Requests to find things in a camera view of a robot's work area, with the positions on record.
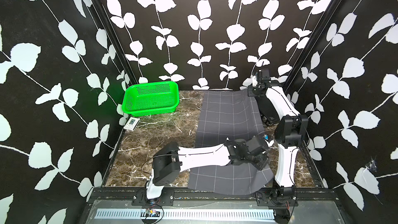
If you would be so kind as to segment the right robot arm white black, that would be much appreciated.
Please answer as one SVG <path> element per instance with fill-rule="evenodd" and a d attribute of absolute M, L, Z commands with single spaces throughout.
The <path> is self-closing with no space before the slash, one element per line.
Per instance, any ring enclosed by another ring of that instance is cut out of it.
<path fill-rule="evenodd" d="M 252 76 L 248 96 L 254 97 L 260 114 L 268 125 L 276 124 L 274 142 L 278 144 L 278 167 L 274 177 L 271 197 L 274 201 L 294 198 L 294 181 L 297 152 L 303 143 L 308 117 L 300 114 L 285 95 L 281 84 L 271 79 L 269 70 L 262 68 Z"/>

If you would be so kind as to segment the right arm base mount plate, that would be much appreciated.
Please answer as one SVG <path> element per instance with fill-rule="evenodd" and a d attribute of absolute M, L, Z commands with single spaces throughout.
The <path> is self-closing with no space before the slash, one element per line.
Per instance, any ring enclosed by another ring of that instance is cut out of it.
<path fill-rule="evenodd" d="M 283 209 L 297 206 L 295 188 L 265 188 L 254 193 L 258 206 Z"/>

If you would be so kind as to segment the dark grey grid pillowcase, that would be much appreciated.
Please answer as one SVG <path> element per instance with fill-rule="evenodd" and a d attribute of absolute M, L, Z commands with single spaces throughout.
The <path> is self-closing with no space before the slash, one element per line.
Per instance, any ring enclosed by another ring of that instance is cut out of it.
<path fill-rule="evenodd" d="M 207 91 L 196 132 L 195 147 L 210 147 L 237 139 L 249 140 L 265 135 L 258 104 L 247 90 Z M 190 170 L 188 188 L 223 195 L 249 195 L 274 174 L 269 166 L 256 169 L 250 163 L 239 166 L 206 166 Z"/>

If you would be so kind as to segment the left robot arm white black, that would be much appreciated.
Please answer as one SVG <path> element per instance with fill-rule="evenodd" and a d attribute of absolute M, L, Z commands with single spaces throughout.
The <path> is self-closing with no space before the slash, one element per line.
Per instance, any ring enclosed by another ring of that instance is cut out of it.
<path fill-rule="evenodd" d="M 268 136 L 249 140 L 227 139 L 223 144 L 203 148 L 179 147 L 176 142 L 164 146 L 152 157 L 152 171 L 146 183 L 146 199 L 159 199 L 164 186 L 172 183 L 180 172 L 206 166 L 240 166 L 250 164 L 262 170 L 268 164 Z"/>

